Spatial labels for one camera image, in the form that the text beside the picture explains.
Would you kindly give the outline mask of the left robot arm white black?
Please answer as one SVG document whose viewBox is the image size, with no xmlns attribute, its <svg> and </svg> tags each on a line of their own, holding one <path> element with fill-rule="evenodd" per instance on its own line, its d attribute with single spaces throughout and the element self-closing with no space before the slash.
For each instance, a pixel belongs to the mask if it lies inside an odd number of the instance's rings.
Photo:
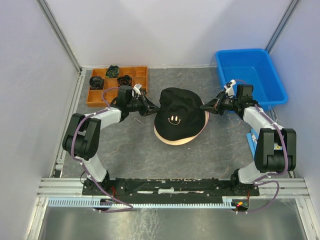
<svg viewBox="0 0 320 240">
<path fill-rule="evenodd" d="M 101 130 L 124 121 L 130 113 L 138 112 L 145 117 L 160 110 L 149 100 L 139 83 L 133 87 L 108 88 L 102 92 L 102 99 L 105 100 L 107 93 L 115 90 L 117 96 L 111 103 L 107 102 L 103 110 L 90 114 L 74 113 L 62 141 L 63 150 L 80 163 L 99 195 L 106 195 L 111 189 L 109 173 L 97 155 Z"/>
</svg>

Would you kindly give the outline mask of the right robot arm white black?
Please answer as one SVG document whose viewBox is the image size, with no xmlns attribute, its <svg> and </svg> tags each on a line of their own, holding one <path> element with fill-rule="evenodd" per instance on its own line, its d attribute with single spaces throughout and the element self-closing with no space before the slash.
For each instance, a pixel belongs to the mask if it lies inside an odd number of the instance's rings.
<svg viewBox="0 0 320 240">
<path fill-rule="evenodd" d="M 232 111 L 258 134 L 253 162 L 240 168 L 237 178 L 229 183 L 231 193 L 236 196 L 246 192 L 248 184 L 283 175 L 297 165 L 296 131 L 273 121 L 253 98 L 253 90 L 251 84 L 239 84 L 234 90 L 229 82 L 213 100 L 200 107 L 220 116 Z"/>
</svg>

